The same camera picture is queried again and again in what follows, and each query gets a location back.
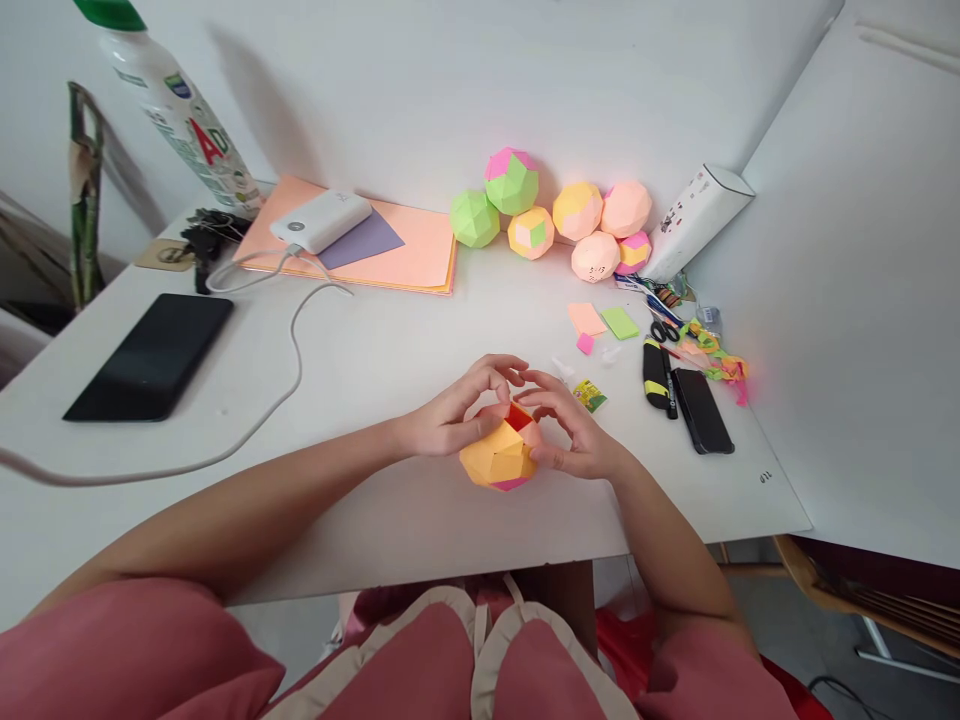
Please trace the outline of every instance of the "forearm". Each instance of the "forearm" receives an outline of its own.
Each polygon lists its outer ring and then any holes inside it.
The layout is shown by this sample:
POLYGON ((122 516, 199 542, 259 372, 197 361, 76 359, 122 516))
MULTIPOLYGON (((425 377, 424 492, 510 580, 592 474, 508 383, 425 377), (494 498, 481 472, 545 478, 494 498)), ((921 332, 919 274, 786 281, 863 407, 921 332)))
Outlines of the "forearm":
POLYGON ((121 578, 182 578, 230 597, 360 482, 407 456, 399 427, 387 421, 298 450, 181 500, 80 567, 33 613, 121 578))
POLYGON ((742 630, 726 578, 687 519, 639 461, 611 479, 637 570, 670 634, 684 619, 712 619, 742 630))

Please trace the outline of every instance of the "floor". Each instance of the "floor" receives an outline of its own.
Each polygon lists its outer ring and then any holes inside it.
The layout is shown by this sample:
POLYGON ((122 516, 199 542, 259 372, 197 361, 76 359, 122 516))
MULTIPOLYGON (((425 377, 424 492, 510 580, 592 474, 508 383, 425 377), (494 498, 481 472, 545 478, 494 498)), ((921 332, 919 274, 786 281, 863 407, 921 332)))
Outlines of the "floor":
MULTIPOLYGON (((734 562, 772 560, 776 552, 766 541, 727 547, 734 562)), ((960 717, 960 685, 859 658, 854 648, 870 646, 859 618, 820 610, 786 578, 731 578, 731 586, 760 652, 802 682, 833 676, 879 711, 873 720, 960 717)), ((594 592, 598 607, 607 605, 622 617, 643 610, 643 584, 629 557, 595 561, 594 592)), ((231 612, 260 648, 287 666, 281 691, 316 664, 338 619, 336 597, 247 605, 231 612)), ((906 638, 883 632, 894 657, 951 671, 906 638)), ((955 671, 960 676, 960 668, 955 671)), ((835 720, 870 720, 854 702, 824 685, 817 689, 817 697, 835 720)))

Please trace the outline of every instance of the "phone screen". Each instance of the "phone screen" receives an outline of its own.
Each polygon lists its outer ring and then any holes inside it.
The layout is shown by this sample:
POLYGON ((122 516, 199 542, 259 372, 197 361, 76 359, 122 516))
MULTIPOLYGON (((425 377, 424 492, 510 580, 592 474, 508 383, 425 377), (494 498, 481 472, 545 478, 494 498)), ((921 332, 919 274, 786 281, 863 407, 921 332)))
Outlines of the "phone screen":
POLYGON ((232 310, 222 298, 160 295, 63 419, 166 419, 232 310))

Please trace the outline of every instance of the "paper polyhedron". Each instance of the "paper polyhedron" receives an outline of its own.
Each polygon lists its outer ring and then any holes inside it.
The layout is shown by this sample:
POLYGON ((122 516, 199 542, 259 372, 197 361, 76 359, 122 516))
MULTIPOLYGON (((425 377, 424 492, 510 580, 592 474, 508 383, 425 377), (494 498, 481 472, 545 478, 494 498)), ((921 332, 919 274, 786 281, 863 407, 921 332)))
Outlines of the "paper polyhedron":
POLYGON ((537 471, 530 451, 542 442, 540 426, 516 403, 490 405, 478 415, 503 418, 490 435, 460 451, 460 463, 476 485, 507 492, 514 490, 537 471))
POLYGON ((553 201, 553 224, 557 232, 576 242, 597 229, 602 212, 603 198, 596 185, 567 185, 553 201))
POLYGON ((643 227, 651 207, 653 200, 643 185, 635 181, 617 183, 603 198, 600 229, 617 239, 630 237, 643 227))
POLYGON ((519 215, 533 207, 540 191, 540 173, 522 150, 504 148, 490 156, 483 174, 487 197, 504 215, 519 215))
POLYGON ((553 220, 550 213, 534 205, 510 221, 507 238, 510 249, 527 260, 536 260, 553 245, 553 220))
POLYGON ((600 282, 613 275, 620 261, 620 246, 610 233, 596 232, 577 243, 570 256, 570 267, 587 282, 600 282))
POLYGON ((500 214, 484 193, 467 190, 450 204, 450 227, 467 247, 485 247, 500 232, 500 214))
POLYGON ((650 262, 650 253, 653 245, 650 238, 641 230, 620 243, 620 264, 614 272, 620 275, 630 275, 650 262))

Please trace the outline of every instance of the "person's left hand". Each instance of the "person's left hand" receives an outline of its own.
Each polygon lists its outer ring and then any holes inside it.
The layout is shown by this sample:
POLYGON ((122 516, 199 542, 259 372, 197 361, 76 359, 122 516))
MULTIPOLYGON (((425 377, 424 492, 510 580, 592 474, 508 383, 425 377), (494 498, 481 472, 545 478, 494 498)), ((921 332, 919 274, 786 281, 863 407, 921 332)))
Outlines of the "person's left hand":
POLYGON ((467 373, 422 408, 399 418, 399 431, 412 455, 450 455, 486 437, 501 423, 493 415, 463 421, 464 413, 485 390, 510 402, 510 384, 523 387, 519 370, 529 363, 514 355, 484 355, 467 373))

